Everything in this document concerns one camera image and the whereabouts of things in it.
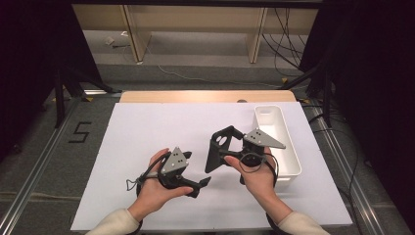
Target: cable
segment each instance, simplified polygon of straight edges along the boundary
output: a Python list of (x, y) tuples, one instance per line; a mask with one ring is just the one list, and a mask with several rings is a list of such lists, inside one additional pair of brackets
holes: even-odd
[(275, 158), (275, 156), (273, 156), (272, 154), (268, 154), (268, 153), (264, 153), (264, 154), (267, 155), (267, 156), (272, 157), (272, 159), (274, 160), (274, 162), (275, 162), (275, 164), (277, 166), (277, 170), (275, 170), (275, 168), (272, 167), (272, 165), (268, 161), (265, 162), (266, 165), (269, 167), (269, 169), (274, 174), (274, 187), (275, 187), (275, 184), (277, 183), (278, 175), (279, 175), (279, 172), (280, 172), (280, 165), (278, 164), (278, 160), (277, 160), (277, 158)]
[(123, 46), (118, 46), (118, 45), (113, 45), (113, 48), (119, 48), (119, 47), (129, 47), (130, 45), (123, 45)]
[(263, 86), (269, 86), (269, 87), (273, 87), (273, 88), (280, 88), (281, 87), (281, 86), (271, 85), (271, 84), (261, 83), (261, 82), (237, 82), (237, 81), (229, 81), (229, 80), (213, 81), (213, 80), (207, 80), (207, 79), (198, 78), (198, 77), (188, 77), (188, 76), (178, 74), (174, 71), (164, 70), (161, 66), (158, 66), (158, 67), (164, 73), (176, 75), (178, 77), (181, 77), (181, 78), (184, 78), (184, 79), (187, 79), (187, 80), (199, 80), (199, 81), (205, 81), (205, 82), (211, 82), (211, 83), (232, 83), (232, 84), (240, 84), (240, 85), (263, 85)]
[[(5, 197), (15, 197), (18, 193), (17, 192), (0, 192), (0, 199)], [(50, 194), (44, 193), (31, 193), (30, 194), (31, 200), (59, 200), (59, 201), (80, 201), (80, 197), (68, 197), (68, 196), (55, 196)]]
[(140, 183), (144, 183), (144, 181), (146, 180), (147, 175), (150, 173), (150, 170), (152, 170), (152, 168), (158, 163), (161, 162), (162, 160), (166, 159), (169, 155), (169, 153), (161, 155), (158, 159), (156, 159), (152, 164), (150, 164), (150, 166), (147, 168), (147, 170), (142, 173), (140, 175), (140, 177), (138, 177), (135, 181), (132, 181), (130, 179), (126, 180), (126, 184), (127, 184), (127, 191), (131, 191), (139, 182)]
[(316, 116), (316, 117), (313, 117), (312, 119), (310, 119), (309, 121), (308, 121), (308, 124), (311, 124), (312, 122), (314, 122), (315, 120), (317, 120), (318, 118), (322, 118), (324, 115), (323, 114), (320, 114), (320, 115), (318, 115), (318, 116)]
[(300, 41), (302, 42), (302, 45), (304, 45), (305, 46), (305, 42), (302, 40), (302, 38), (301, 38), (301, 36), (299, 35), (299, 39), (300, 39)]
[(309, 107), (311, 107), (311, 108), (323, 108), (323, 106), (316, 106), (316, 105), (304, 105), (302, 107), (303, 108), (309, 108)]
[(299, 69), (298, 66), (296, 66), (293, 62), (289, 61), (286, 57), (284, 57), (283, 55), (281, 55), (281, 53), (279, 53), (277, 50), (275, 50), (271, 44), (268, 42), (268, 40), (265, 38), (265, 36), (262, 34), (262, 38), (265, 40), (266, 44), (268, 44), (268, 46), (271, 48), (271, 50), (273, 50), (279, 57), (281, 57), (281, 59), (283, 59), (284, 61), (286, 61), (288, 64), (290, 64), (292, 67)]
[(288, 48), (288, 47), (286, 47), (286, 46), (281, 45), (281, 41), (282, 41), (282, 39), (283, 39), (283, 36), (281, 36), (280, 42), (275, 41), (275, 39), (274, 39), (274, 37), (272, 36), (272, 34), (268, 34), (268, 36), (272, 39), (272, 41), (274, 41), (274, 42), (275, 42), (275, 44), (277, 44), (277, 45), (278, 45), (278, 47), (284, 48), (284, 49), (289, 50), (289, 51), (293, 51), (293, 50), (294, 50), (294, 49), (292, 49), (292, 48)]
[(356, 213), (356, 211), (354, 209), (353, 198), (351, 196), (352, 183), (353, 183), (353, 179), (354, 179), (354, 176), (355, 176), (355, 173), (356, 173), (356, 170), (357, 170), (357, 164), (358, 164), (358, 160), (359, 160), (359, 152), (358, 152), (358, 149), (357, 149), (357, 144), (355, 143), (355, 141), (348, 134), (346, 134), (344, 131), (341, 131), (341, 130), (338, 130), (338, 129), (333, 129), (333, 128), (330, 128), (330, 129), (321, 129), (321, 130), (315, 130), (315, 131), (313, 131), (313, 133), (326, 132), (326, 131), (329, 131), (329, 130), (330, 131), (340, 132), (345, 137), (347, 137), (353, 143), (353, 145), (355, 146), (355, 155), (356, 155), (356, 158), (355, 158), (355, 162), (354, 162), (353, 169), (351, 171), (350, 182), (348, 183), (348, 186), (347, 186), (348, 194), (346, 194), (343, 190), (342, 190), (343, 192), (341, 190), (340, 191), (342, 193), (345, 193), (345, 195), (349, 199), (349, 201), (350, 201), (350, 207), (351, 207), (351, 210), (352, 210), (352, 214), (354, 216), (354, 220), (355, 220), (357, 229), (359, 231), (359, 234), (362, 235), (363, 233), (362, 233), (362, 230), (361, 230), (361, 227), (360, 227), (360, 223), (359, 223), (359, 221), (357, 219), (357, 213)]
[(277, 19), (278, 19), (278, 22), (280, 23), (281, 28), (283, 29), (283, 36), (282, 37), (284, 37), (284, 35), (286, 35), (286, 37), (288, 39), (288, 42), (289, 42), (289, 45), (290, 45), (290, 48), (291, 48), (291, 53), (293, 55), (293, 59), (294, 59), (295, 63), (297, 64), (297, 67), (298, 67), (299, 63), (296, 60), (296, 56), (294, 55), (294, 52), (296, 52), (296, 55), (297, 55), (297, 57), (299, 58), (300, 61), (301, 61), (301, 59), (300, 59), (299, 54), (297, 53), (297, 50), (296, 50), (293, 42), (291, 41), (289, 27), (288, 27), (288, 22), (289, 22), (289, 18), (290, 18), (290, 8), (286, 8), (286, 23), (285, 23), (285, 26), (283, 26), (283, 23), (280, 19), (280, 16), (279, 16), (276, 8), (274, 8), (274, 12), (275, 12), (275, 15), (277, 16)]
[(281, 72), (280, 70), (278, 70), (278, 67), (277, 67), (277, 53), (274, 53), (274, 69), (275, 69), (278, 73), (280, 73), (281, 75), (284, 75), (284, 76), (297, 76), (297, 75), (289, 75), (289, 74), (283, 73), (283, 72)]

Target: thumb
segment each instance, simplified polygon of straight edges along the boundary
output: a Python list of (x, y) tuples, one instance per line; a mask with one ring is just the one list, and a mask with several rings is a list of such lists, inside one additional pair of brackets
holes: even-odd
[(239, 172), (242, 172), (241, 166), (239, 165), (239, 159), (234, 158), (232, 156), (225, 156), (224, 160), (229, 163), (232, 167), (234, 167)]
[(193, 192), (192, 187), (178, 187), (168, 190), (171, 198), (177, 198)]

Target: white table surface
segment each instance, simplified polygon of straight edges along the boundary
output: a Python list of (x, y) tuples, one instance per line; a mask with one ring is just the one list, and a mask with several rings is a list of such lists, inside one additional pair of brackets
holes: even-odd
[(135, 189), (126, 191), (125, 180), (135, 180), (144, 172), (155, 152), (163, 148), (172, 151), (176, 146), (193, 153), (183, 172), (185, 178), (198, 182), (211, 176), (212, 180), (201, 189), (198, 198), (173, 199), (147, 216), (142, 231), (268, 229), (264, 210), (239, 183), (239, 172), (223, 165), (205, 174), (211, 135), (229, 125), (244, 133), (251, 131), (254, 107), (261, 105), (282, 109), (302, 168), (289, 186), (276, 187), (280, 198), (321, 225), (350, 225), (344, 202), (299, 103), (119, 103), (115, 105), (71, 230), (90, 230), (108, 213), (127, 208), (136, 196)]

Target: white tray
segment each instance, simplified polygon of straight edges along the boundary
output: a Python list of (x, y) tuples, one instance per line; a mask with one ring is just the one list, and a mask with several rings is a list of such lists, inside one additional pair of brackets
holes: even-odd
[(290, 184), (301, 173), (301, 166), (281, 109), (277, 106), (255, 107), (254, 127), (286, 146), (286, 149), (271, 148), (271, 154), (280, 167), (277, 186)]

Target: person's left hand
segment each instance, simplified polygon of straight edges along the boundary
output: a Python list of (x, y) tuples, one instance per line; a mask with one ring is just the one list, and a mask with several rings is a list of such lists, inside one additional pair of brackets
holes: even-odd
[[(151, 165), (156, 159), (158, 159), (163, 154), (166, 154), (167, 152), (168, 149), (163, 149), (155, 153), (151, 157), (149, 165)], [(151, 172), (158, 171), (160, 165), (161, 163), (158, 162), (151, 169)], [(131, 205), (131, 207), (128, 208), (128, 210), (137, 221), (140, 221), (148, 214), (158, 211), (170, 199), (184, 196), (191, 192), (193, 192), (193, 188), (191, 187), (166, 189), (159, 183), (158, 179), (148, 178), (144, 181), (137, 200), (133, 205)]]

